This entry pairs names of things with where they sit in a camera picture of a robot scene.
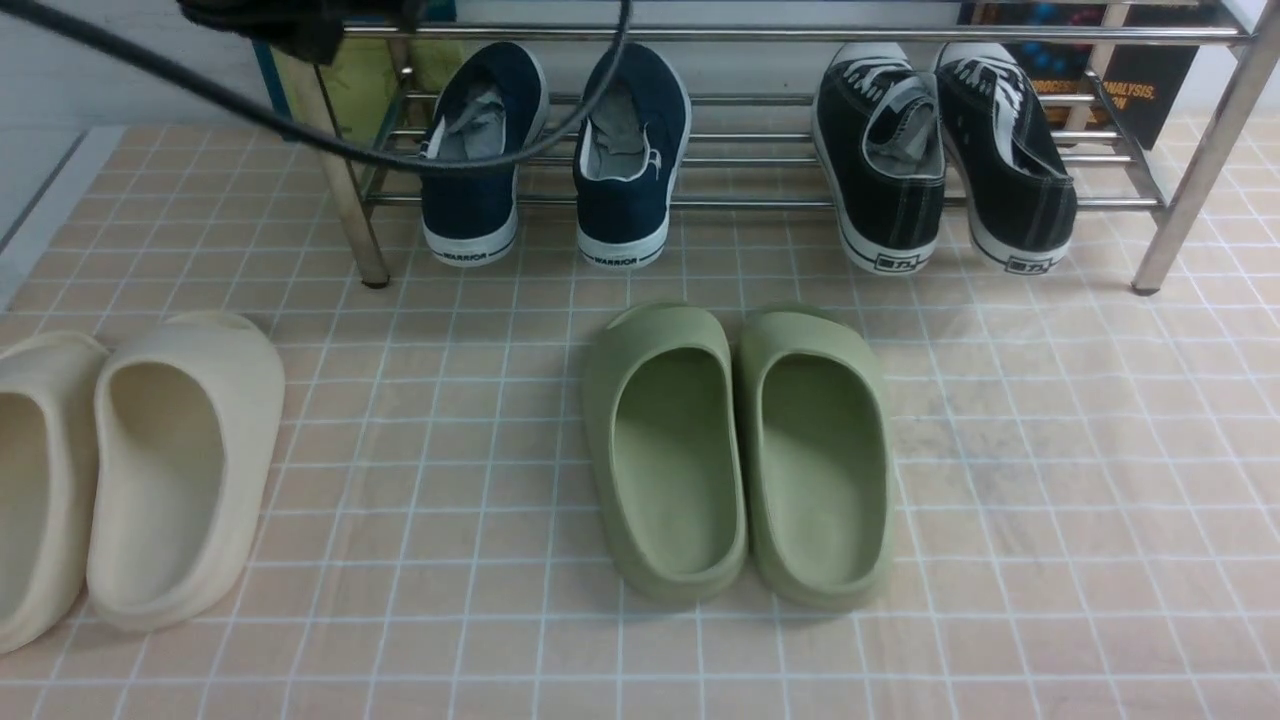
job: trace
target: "navy blue sneaker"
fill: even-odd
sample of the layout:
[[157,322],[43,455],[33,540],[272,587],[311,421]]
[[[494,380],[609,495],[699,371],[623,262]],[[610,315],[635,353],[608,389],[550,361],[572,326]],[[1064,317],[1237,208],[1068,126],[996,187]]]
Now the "navy blue sneaker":
[[[590,92],[604,61],[586,81]],[[609,268],[658,259],[671,224],[671,192],[689,146],[692,108],[676,70],[653,50],[627,45],[622,64],[591,115],[573,156],[577,247]]]
[[[480,49],[453,73],[435,104],[419,156],[494,158],[543,131],[550,96],[538,60],[515,42]],[[486,265],[516,242],[516,168],[422,177],[422,232],[447,265]]]

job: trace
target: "green slide sandal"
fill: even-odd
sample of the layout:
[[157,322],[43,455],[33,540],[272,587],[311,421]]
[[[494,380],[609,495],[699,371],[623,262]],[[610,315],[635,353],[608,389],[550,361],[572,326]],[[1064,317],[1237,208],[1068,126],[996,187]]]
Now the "green slide sandal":
[[748,319],[739,370],[760,575],[792,602],[851,610],[892,562],[879,363],[852,329],[788,305]]
[[673,302],[622,313],[588,352],[582,415],[605,542],[657,601],[708,598],[746,559],[731,366],[716,318]]

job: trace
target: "canvas sneaker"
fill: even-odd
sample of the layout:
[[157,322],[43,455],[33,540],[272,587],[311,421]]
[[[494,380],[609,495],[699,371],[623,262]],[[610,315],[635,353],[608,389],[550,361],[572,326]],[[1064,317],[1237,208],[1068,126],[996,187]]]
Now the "canvas sneaker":
[[[584,94],[600,83],[604,70],[602,60]],[[573,154],[584,258],[621,269],[658,258],[691,127],[689,91],[676,70],[653,50],[627,45],[612,85],[582,122]]]
[[946,186],[933,77],[913,70],[897,45],[845,45],[812,119],[845,254],[877,274],[919,270],[937,245]]
[[947,45],[936,72],[973,243],[1009,273],[1050,272],[1066,256],[1076,197],[1030,78],[997,44]]
[[[472,55],[444,86],[419,156],[494,158],[524,147],[547,123],[550,96],[543,68],[515,42]],[[516,242],[517,169],[424,174],[422,231],[431,252],[470,268],[498,260]]]

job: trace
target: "stainless steel shoe rack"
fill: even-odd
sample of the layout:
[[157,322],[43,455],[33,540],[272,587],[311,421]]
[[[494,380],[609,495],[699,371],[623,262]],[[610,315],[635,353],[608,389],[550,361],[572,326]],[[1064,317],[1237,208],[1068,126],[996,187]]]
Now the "stainless steel shoe rack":
[[[1060,3],[1085,0],[1057,0]],[[1213,20],[1202,27],[1121,27],[1128,5],[1146,3],[1156,5],[1210,4]],[[1070,106],[1066,129],[1055,133],[1061,145],[1087,143],[1110,146],[1110,152],[1070,152],[1069,165],[1121,167],[1137,188],[1135,196],[1082,197],[1082,211],[1143,211],[1156,220],[1156,233],[1147,254],[1133,278],[1133,288],[1139,295],[1152,295],[1160,290],[1178,251],[1187,240],[1192,224],[1199,215],[1213,183],[1226,164],[1244,123],[1262,94],[1271,72],[1280,58],[1280,0],[1267,0],[1257,23],[1251,23],[1233,0],[1130,0],[1116,3],[1106,13],[1102,27],[1080,26],[950,26],[950,27],[735,27],[735,26],[660,26],[636,27],[631,37],[637,42],[950,42],[950,41],[1041,41],[1055,44],[1093,44],[1091,68],[1085,73],[1079,92],[1042,96],[1044,105]],[[384,38],[399,69],[399,86],[387,111],[379,146],[416,152],[417,143],[426,132],[428,104],[431,94],[415,90],[408,59],[411,38],[445,38],[465,41],[563,41],[603,42],[612,27],[564,24],[422,24],[416,31],[404,31],[383,24],[348,24],[348,37]],[[1133,141],[1121,123],[1114,129],[1085,131],[1084,122],[1091,108],[1101,108],[1112,119],[1115,108],[1102,91],[1100,76],[1116,45],[1194,45],[1226,46],[1235,56],[1235,69],[1217,108],[1201,137],[1199,146],[1187,165],[1176,188],[1166,192],[1152,176],[1147,154]],[[298,61],[285,68],[297,91],[300,115],[308,123],[337,131],[333,106],[329,102],[319,69]],[[814,82],[822,68],[814,68]],[[572,104],[572,95],[553,95],[553,102]],[[694,95],[695,106],[806,106],[810,95]],[[780,168],[803,167],[817,163],[809,156],[728,156],[699,155],[699,143],[809,143],[808,133],[796,132],[695,132],[691,138],[685,167],[701,168]],[[570,150],[539,158],[535,165],[567,167]],[[334,156],[324,156],[321,165],[333,188],[335,205],[356,258],[361,279],[366,286],[383,287],[390,281],[379,250],[378,237],[370,223],[370,214],[379,206],[416,205],[419,197],[410,193],[384,191],[384,172],[365,168],[357,172],[351,163]],[[525,205],[571,205],[571,195],[522,195]],[[950,205],[963,205],[963,197],[948,197]],[[724,210],[820,210],[832,206],[828,197],[764,199],[745,196],[682,196],[673,200],[676,208]]]

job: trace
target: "slide sandal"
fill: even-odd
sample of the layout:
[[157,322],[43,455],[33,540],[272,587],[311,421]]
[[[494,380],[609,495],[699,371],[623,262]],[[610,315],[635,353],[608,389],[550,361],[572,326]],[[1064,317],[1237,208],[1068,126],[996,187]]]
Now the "slide sandal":
[[760,575],[790,601],[850,610],[892,562],[879,361],[852,329],[790,305],[748,319],[739,364]]
[[0,653],[40,637],[84,585],[106,350],[55,332],[0,356]]
[[640,305],[588,352],[582,415],[618,573],[660,602],[728,587],[746,559],[731,356],[707,310]]
[[253,323],[188,313],[122,346],[97,383],[90,601],[152,630],[218,602],[248,559],[284,407]]

